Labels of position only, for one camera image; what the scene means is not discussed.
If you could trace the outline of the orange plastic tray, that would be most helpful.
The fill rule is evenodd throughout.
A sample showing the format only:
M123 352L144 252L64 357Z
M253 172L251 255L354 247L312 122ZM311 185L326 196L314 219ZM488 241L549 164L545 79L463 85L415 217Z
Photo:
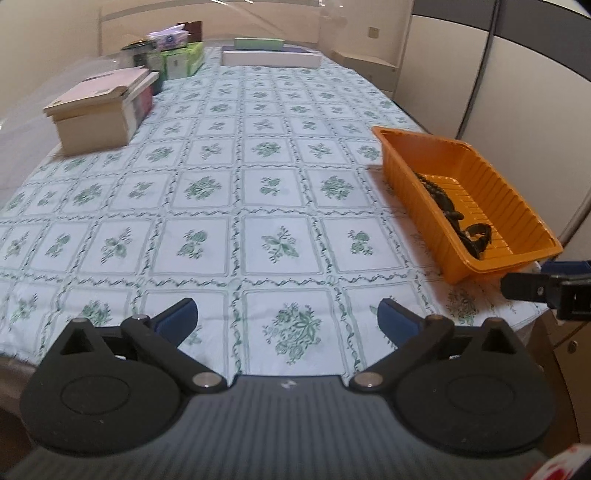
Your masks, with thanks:
M372 131L382 144L384 177L447 283L504 275L563 251L542 218L472 146L401 129L375 126ZM422 179L447 194L463 215L463 229L478 223L491 227L491 242L478 258L463 245Z

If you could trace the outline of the black wrist watch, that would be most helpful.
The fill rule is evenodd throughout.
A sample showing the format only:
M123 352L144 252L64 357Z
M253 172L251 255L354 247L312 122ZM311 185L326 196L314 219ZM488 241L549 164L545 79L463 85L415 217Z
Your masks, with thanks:
M476 223L462 229L455 225L454 229L466 250L477 260L492 242L492 227L486 223Z

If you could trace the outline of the floral patterned bed sheet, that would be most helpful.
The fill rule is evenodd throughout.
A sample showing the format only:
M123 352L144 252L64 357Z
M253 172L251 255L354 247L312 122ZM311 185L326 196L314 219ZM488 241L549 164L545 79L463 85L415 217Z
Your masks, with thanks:
M539 306L448 285L382 173L377 125L415 130L330 60L225 67L208 49L130 144L47 158L1 211L1 353L38 364L66 324L198 306L183 351L221 372L349 377L388 355L381 299L460 325Z

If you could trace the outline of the sliding wardrobe doors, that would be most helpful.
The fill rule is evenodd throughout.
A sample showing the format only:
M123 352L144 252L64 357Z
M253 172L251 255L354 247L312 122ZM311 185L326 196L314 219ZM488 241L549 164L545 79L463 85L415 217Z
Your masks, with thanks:
M475 147L563 245L590 255L590 5L417 1L396 101Z

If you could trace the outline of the beige cardboard box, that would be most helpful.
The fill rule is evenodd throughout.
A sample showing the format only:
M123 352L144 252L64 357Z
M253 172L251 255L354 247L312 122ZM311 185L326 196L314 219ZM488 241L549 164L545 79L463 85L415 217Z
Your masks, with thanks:
M153 107L151 88L145 88L122 106L53 123L65 156L124 147Z

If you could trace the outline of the books on box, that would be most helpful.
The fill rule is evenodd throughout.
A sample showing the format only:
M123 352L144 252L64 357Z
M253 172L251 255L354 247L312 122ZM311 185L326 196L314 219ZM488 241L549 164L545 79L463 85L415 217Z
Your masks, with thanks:
M158 74L144 67L115 69L85 78L43 108L54 122L96 113L106 107L122 106L145 88Z

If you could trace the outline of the dark green cup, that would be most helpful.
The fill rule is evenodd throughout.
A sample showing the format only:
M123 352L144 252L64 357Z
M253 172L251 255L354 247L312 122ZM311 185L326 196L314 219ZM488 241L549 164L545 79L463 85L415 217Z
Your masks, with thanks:
M158 70L152 70L152 73L157 75L155 81L150 85L152 95L156 96L162 92L165 75Z

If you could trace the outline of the beige nightstand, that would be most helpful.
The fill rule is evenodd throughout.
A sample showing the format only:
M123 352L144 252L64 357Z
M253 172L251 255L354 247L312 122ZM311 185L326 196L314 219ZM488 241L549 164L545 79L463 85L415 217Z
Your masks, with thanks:
M356 71L389 97L393 97L399 78L398 67L378 57L332 51L332 61Z

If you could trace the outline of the green tissue box pack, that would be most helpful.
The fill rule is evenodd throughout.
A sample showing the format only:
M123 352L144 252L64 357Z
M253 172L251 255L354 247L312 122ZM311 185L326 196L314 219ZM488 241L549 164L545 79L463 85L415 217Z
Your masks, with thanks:
M181 48L163 51L161 56L166 80L191 77L204 65L204 43L188 43Z

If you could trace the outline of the long white box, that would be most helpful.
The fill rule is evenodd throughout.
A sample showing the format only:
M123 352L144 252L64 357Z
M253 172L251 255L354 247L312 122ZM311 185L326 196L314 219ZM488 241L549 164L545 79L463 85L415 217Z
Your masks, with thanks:
M324 58L322 53L317 51L308 51L308 53L221 52L223 66L318 69L322 65L322 58Z

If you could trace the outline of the purple tissue pack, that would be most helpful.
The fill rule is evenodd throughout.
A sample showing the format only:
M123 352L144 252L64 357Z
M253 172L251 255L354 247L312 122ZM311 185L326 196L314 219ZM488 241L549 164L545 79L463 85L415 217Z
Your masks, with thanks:
M173 29L172 27L151 32L147 35L147 39L156 44L159 51L167 51L178 48L183 48L188 43L189 33L184 29Z

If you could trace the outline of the green flat box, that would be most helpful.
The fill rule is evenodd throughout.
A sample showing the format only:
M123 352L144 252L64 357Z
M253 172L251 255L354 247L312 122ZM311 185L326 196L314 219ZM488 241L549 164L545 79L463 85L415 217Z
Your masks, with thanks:
M280 51L283 46L283 39L277 38L236 37L233 40L235 50Z

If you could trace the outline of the dark brown box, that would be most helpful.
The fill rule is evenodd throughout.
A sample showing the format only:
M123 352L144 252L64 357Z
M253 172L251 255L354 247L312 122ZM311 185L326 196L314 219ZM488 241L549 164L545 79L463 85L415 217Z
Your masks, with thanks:
M201 21L184 22L183 29L187 32L188 43L198 43L202 41Z

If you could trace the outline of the wooden bed headboard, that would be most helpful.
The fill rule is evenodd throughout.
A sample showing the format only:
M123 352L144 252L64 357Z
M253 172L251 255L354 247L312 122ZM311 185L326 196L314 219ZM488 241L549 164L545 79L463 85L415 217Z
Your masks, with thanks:
M99 8L98 52L113 55L148 33L200 22L204 41L235 37L318 43L324 6L318 1L107 1Z

